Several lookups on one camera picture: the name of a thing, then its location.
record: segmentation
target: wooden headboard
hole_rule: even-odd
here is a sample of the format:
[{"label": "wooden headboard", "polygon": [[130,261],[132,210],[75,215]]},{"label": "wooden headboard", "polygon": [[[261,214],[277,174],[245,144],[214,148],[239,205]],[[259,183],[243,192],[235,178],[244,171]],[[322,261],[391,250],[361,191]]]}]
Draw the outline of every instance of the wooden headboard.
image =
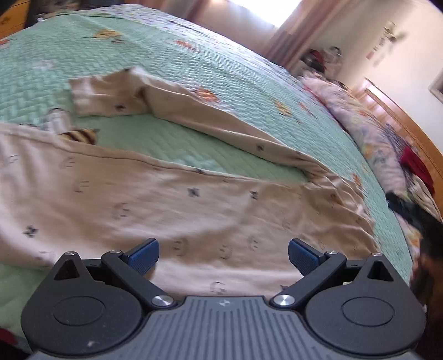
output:
[{"label": "wooden headboard", "polygon": [[434,200],[443,213],[443,155],[422,129],[394,101],[370,80],[365,79],[352,94],[369,109],[382,124],[391,125],[398,135],[418,150],[434,180]]}]

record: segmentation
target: floral pillow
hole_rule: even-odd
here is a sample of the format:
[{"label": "floral pillow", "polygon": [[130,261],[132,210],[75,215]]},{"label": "floral pillow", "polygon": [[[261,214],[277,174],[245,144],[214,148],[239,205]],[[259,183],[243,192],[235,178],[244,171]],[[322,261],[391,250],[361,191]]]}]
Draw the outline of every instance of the floral pillow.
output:
[{"label": "floral pillow", "polygon": [[406,194],[396,152],[377,118],[341,87],[315,78],[302,83],[317,96],[354,139],[384,192]]}]

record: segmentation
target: picture frame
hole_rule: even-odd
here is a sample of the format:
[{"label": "picture frame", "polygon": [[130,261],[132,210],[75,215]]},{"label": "picture frame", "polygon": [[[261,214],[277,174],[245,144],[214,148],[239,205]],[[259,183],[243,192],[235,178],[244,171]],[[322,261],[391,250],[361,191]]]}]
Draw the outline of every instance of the picture frame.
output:
[{"label": "picture frame", "polygon": [[443,71],[438,75],[437,79],[429,86],[429,91],[437,99],[443,102]]}]

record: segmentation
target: green quilted bedspread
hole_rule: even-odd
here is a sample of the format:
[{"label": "green quilted bedspread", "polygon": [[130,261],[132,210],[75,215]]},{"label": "green quilted bedspread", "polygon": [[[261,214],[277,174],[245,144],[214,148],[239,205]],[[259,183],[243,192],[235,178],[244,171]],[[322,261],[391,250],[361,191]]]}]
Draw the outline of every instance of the green quilted bedspread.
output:
[{"label": "green quilted bedspread", "polygon": [[[136,14],[128,15],[133,9]],[[284,70],[219,35],[150,9],[125,11],[136,21],[69,14],[0,42],[0,121],[38,125],[48,110],[61,107],[74,114],[78,128],[100,129],[100,146],[260,179],[305,180],[297,169],[149,115],[75,117],[67,79],[142,66],[312,155],[336,173],[361,179],[377,241],[399,273],[408,277],[408,248],[380,185],[352,139],[310,93]],[[0,264],[0,327],[21,334],[21,309],[44,275],[44,270]]]}]

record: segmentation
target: window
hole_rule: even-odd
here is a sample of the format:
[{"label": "window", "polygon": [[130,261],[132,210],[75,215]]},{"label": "window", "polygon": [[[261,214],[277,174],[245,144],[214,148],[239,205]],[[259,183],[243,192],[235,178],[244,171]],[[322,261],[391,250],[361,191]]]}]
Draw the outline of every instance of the window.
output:
[{"label": "window", "polygon": [[247,8],[263,20],[280,27],[301,0],[230,0]]}]

